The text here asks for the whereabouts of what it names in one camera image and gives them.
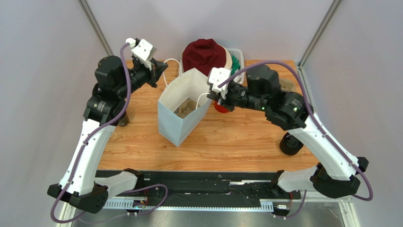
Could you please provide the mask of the white paper bag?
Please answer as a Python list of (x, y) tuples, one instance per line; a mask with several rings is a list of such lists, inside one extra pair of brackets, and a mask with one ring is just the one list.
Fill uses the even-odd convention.
[[(207, 113), (211, 104), (208, 90), (207, 76), (196, 68), (180, 73), (168, 83), (158, 99), (158, 132), (179, 147)], [(178, 111), (186, 101), (195, 109), (181, 117)]]

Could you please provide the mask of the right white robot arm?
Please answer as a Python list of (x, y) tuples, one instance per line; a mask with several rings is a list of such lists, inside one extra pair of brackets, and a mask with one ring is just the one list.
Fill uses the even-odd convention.
[(228, 69), (211, 69), (208, 98), (230, 112), (236, 107), (264, 112), (268, 121), (286, 132), (280, 142), (283, 153), (295, 155), (306, 147), (317, 158), (318, 164), (311, 168), (278, 171), (272, 179), (275, 187), (286, 192), (315, 190), (333, 199), (357, 197), (360, 182), (366, 180), (368, 160), (352, 155), (336, 141), (304, 93), (283, 91), (270, 64), (263, 61), (243, 68), (246, 86), (236, 83)]

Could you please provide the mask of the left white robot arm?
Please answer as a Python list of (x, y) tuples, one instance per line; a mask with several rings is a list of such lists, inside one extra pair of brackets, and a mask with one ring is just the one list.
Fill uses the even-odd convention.
[(87, 213), (96, 214), (107, 200), (132, 193), (144, 186), (142, 172), (126, 168), (117, 175), (96, 176), (100, 158), (112, 133), (127, 124), (126, 97), (145, 84), (156, 82), (168, 65), (151, 60), (151, 68), (133, 58), (133, 67), (117, 56), (101, 59), (95, 70), (96, 84), (84, 111), (82, 132), (70, 166), (59, 183), (50, 185), (48, 195)]

